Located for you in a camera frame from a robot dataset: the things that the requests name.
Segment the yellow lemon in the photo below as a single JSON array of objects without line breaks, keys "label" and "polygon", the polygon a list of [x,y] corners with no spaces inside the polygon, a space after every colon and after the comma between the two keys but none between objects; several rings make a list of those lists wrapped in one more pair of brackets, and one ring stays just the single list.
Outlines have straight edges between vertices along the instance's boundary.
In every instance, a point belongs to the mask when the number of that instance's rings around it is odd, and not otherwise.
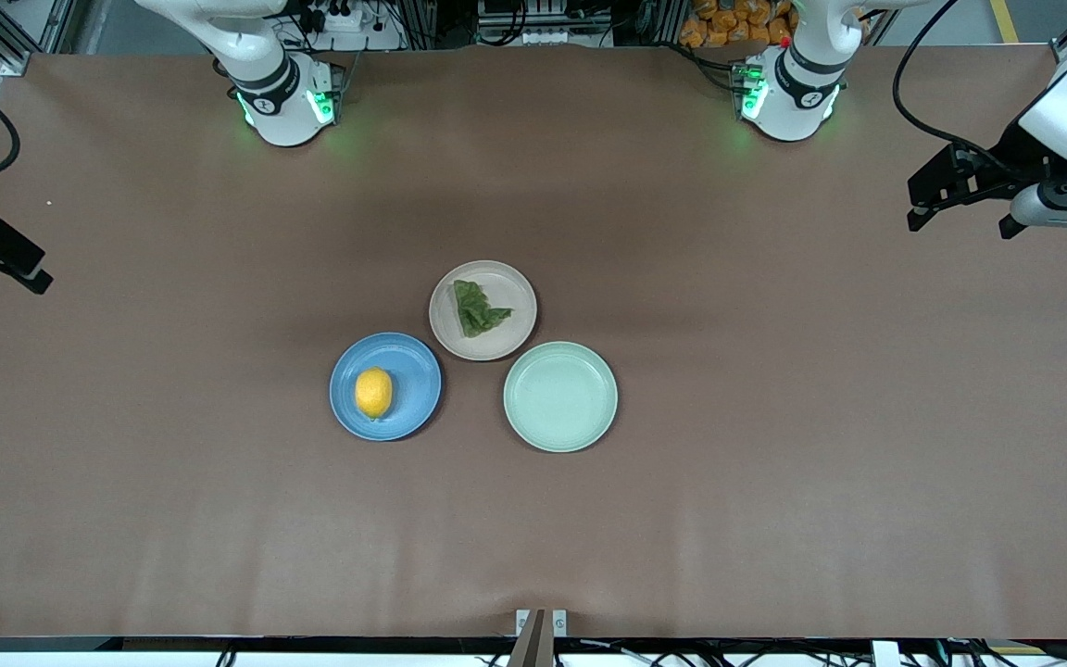
[{"label": "yellow lemon", "polygon": [[369,367],[356,377],[353,401],[365,418],[378,420],[388,414],[394,392],[391,374],[381,367]]}]

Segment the green lettuce leaf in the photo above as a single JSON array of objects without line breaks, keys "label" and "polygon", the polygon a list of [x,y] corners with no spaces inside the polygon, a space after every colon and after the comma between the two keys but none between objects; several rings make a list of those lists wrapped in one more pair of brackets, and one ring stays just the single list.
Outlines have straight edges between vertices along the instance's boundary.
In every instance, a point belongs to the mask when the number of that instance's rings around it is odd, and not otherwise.
[{"label": "green lettuce leaf", "polygon": [[492,307],[485,291],[476,282],[456,279],[452,283],[456,296],[458,324],[463,336],[475,338],[492,331],[512,316],[511,308]]}]

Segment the orange snack bags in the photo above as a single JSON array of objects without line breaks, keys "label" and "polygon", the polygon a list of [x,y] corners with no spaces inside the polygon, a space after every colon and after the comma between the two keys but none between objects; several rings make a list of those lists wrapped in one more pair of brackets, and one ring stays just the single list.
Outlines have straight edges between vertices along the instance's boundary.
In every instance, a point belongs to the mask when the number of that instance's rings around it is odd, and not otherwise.
[{"label": "orange snack bags", "polygon": [[754,41],[787,46],[800,14],[791,0],[687,0],[676,43],[689,49]]}]

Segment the white power strip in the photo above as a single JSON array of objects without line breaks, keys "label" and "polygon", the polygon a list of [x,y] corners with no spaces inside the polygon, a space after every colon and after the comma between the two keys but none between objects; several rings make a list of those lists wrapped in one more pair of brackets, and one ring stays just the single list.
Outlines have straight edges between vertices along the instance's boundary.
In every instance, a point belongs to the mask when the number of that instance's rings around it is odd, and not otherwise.
[{"label": "white power strip", "polygon": [[299,26],[308,34],[380,32],[380,9],[371,0],[297,0]]}]

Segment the blue plate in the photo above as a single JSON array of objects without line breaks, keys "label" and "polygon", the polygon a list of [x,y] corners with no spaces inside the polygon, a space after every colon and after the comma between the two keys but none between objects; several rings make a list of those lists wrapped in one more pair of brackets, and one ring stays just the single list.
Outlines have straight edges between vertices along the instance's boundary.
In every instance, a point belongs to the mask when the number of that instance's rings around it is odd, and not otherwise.
[{"label": "blue plate", "polygon": [[[391,376],[391,407],[372,420],[359,409],[359,375],[381,368]],[[335,420],[368,442],[398,442],[418,432],[431,419],[442,397],[442,369],[436,355],[419,338],[383,331],[353,343],[334,364],[329,399]]]}]

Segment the pale green plate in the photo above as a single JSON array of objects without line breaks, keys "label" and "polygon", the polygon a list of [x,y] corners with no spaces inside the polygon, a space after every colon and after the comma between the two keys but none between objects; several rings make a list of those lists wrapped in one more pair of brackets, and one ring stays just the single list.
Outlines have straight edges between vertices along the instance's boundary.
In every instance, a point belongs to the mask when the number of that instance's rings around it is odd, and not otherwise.
[{"label": "pale green plate", "polygon": [[617,377],[588,346],[547,342],[512,364],[501,402],[509,426],[545,452],[577,452],[604,436],[619,408]]}]

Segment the beige plate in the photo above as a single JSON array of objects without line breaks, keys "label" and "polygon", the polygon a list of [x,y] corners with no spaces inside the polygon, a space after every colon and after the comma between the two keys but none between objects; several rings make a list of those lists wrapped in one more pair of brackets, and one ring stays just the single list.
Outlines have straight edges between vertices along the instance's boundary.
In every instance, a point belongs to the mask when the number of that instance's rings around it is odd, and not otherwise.
[{"label": "beige plate", "polygon": [[[456,279],[478,283],[492,307],[511,308],[512,316],[478,337],[463,336],[453,296]],[[496,360],[508,358],[528,342],[538,320],[538,301],[534,285],[508,263],[462,263],[433,289],[428,320],[433,337],[449,353],[466,360]]]}]

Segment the metal table edge bracket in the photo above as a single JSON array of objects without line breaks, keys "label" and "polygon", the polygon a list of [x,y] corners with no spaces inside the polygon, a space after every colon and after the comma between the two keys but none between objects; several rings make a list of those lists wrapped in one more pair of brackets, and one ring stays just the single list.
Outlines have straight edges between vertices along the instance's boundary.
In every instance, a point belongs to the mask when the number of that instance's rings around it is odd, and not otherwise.
[{"label": "metal table edge bracket", "polygon": [[515,612],[515,645],[505,667],[560,667],[556,641],[568,636],[566,609]]}]

